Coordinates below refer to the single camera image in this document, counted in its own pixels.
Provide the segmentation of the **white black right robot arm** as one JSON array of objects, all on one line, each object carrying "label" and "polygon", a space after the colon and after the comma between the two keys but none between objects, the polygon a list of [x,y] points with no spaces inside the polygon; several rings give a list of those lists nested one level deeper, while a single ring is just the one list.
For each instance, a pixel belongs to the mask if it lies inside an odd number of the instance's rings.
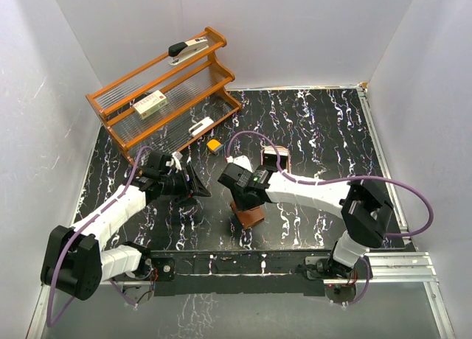
[{"label": "white black right robot arm", "polygon": [[346,230],[329,257],[306,266],[308,272],[321,279],[349,278],[360,258],[382,246],[394,214],[390,199],[367,179],[323,184],[285,170],[278,172],[273,167],[259,166],[251,171],[232,162],[226,165],[218,182],[229,189],[240,211],[265,203],[292,203],[343,220]]}]

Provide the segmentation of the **brown leather card holder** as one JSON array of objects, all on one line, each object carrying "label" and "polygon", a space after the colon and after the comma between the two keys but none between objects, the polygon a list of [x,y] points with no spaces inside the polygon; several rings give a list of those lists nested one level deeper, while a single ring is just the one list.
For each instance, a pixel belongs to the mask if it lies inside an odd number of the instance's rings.
[{"label": "brown leather card holder", "polygon": [[266,217],[265,212],[260,206],[245,211],[239,210],[234,201],[230,203],[230,206],[244,230],[258,225]]}]

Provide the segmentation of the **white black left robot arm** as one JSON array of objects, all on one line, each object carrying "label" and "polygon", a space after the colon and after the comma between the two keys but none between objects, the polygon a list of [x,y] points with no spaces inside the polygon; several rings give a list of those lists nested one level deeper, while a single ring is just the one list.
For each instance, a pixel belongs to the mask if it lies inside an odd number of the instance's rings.
[{"label": "white black left robot arm", "polygon": [[106,245],[113,235],[154,200],[168,197],[181,205],[208,198],[194,167],[177,154],[152,152],[142,167],[87,217],[66,228],[57,226],[48,239],[40,280],[51,288],[85,301],[100,282],[122,274],[145,279],[152,271],[150,250],[133,242],[116,248]]}]

